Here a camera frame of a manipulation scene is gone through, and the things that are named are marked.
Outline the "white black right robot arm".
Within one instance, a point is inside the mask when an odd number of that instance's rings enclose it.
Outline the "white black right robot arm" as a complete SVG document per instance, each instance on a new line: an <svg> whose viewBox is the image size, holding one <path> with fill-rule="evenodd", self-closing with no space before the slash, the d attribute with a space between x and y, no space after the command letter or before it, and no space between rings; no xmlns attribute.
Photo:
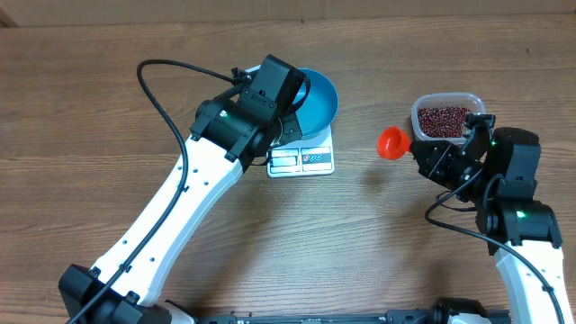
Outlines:
<svg viewBox="0 0 576 324"><path fill-rule="evenodd" d="M415 140L418 171L471 202L475 231L485 241L505 284L515 323L571 323L563 271L562 235L553 209L535 199L539 138L519 128L473 131L458 147Z"/></svg>

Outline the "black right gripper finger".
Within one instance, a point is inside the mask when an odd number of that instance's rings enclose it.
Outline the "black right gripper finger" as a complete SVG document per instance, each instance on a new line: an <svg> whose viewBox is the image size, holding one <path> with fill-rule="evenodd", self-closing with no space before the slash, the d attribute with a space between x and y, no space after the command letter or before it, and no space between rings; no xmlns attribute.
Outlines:
<svg viewBox="0 0 576 324"><path fill-rule="evenodd" d="M429 157L438 145L436 141L414 140L409 145L409 151L414 158Z"/></svg>
<svg viewBox="0 0 576 324"><path fill-rule="evenodd" d="M429 176L432 170L432 166L429 164L428 155L415 155L414 160L418 165L418 172L422 176Z"/></svg>

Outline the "orange measuring scoop blue handle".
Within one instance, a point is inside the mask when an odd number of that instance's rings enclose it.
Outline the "orange measuring scoop blue handle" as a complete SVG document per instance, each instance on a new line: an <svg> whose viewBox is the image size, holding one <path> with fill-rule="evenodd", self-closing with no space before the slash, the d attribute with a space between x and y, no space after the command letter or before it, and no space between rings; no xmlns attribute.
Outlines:
<svg viewBox="0 0 576 324"><path fill-rule="evenodd" d="M396 160L410 152L410 139L404 130L391 126L382 132L376 148L380 158Z"/></svg>

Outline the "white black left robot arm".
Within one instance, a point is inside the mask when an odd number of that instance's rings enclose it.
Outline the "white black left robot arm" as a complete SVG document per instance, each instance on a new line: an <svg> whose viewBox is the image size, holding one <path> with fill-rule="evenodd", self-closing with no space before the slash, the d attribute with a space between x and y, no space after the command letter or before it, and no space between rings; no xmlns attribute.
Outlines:
<svg viewBox="0 0 576 324"><path fill-rule="evenodd" d="M309 92L306 74L272 55L257 69L233 68L231 87L201 103L184 138L150 91L143 69L137 79L173 132L181 155L130 228L90 267L71 265L58 289L72 323L194 323L172 302L159 303L166 279L212 206L244 175L255 158L299 140L296 113Z"/></svg>

